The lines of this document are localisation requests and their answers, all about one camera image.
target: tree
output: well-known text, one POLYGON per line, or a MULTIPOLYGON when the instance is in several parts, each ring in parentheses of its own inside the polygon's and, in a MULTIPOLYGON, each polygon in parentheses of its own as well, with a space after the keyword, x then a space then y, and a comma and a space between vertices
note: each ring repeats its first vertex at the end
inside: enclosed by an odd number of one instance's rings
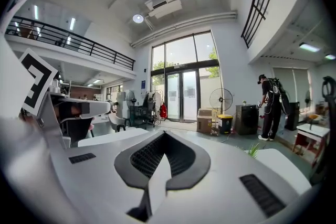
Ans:
MULTIPOLYGON (((167 62, 166 63, 166 67, 172 67, 172 66, 176 66, 179 63, 173 63, 173 62, 167 62)), ((155 63, 153 65, 153 70, 158 70, 158 69, 163 69, 164 68, 164 61, 159 61, 157 63, 155 63)), ((157 86, 157 85, 162 85, 164 84, 164 75, 157 75, 157 76, 153 76, 153 85, 157 86)))
MULTIPOLYGON (((217 53, 216 53, 215 47, 212 48, 212 52, 210 52, 209 54, 209 59, 211 60, 217 59, 217 53)), ((209 68, 206 68, 205 70, 211 73, 209 78, 219 77, 219 67, 209 67, 209 68)))

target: white shoe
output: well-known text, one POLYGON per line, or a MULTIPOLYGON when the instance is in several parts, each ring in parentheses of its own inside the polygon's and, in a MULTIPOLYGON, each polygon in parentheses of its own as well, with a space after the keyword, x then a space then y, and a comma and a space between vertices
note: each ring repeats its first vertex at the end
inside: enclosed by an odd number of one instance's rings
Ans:
POLYGON ((258 136, 260 140, 268 141, 268 138, 263 138, 261 135, 258 136))

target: person wearing black clothes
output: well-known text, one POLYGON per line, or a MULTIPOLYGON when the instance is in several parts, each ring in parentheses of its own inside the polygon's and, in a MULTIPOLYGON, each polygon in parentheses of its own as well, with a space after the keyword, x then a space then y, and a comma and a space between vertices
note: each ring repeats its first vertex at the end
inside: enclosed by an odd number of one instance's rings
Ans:
POLYGON ((272 84, 265 77, 265 75, 259 76, 259 84, 262 86, 262 101, 259 105, 261 108, 264 103, 266 103, 266 107, 264 108, 264 126, 262 128, 262 135, 259 135, 258 138, 264 141, 273 141, 275 135, 278 131, 278 126, 281 117, 281 104, 279 101, 279 96, 274 95, 272 84))

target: yellow and black bin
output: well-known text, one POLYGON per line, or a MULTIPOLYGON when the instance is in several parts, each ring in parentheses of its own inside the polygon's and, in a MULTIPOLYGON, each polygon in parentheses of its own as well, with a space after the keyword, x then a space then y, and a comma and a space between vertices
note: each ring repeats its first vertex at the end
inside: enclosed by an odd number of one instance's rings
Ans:
POLYGON ((231 126, 232 126, 232 120, 233 116, 232 115, 218 115, 218 126, 219 126, 219 133, 220 134, 229 134, 231 133, 231 126))

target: yellow lid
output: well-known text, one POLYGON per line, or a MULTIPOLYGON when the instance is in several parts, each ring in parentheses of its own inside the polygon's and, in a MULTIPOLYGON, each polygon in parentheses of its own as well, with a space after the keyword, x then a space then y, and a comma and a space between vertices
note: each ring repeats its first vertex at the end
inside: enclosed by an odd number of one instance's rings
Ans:
POLYGON ((217 115, 217 117, 220 119, 233 119, 232 115, 226 115, 226 114, 217 115))

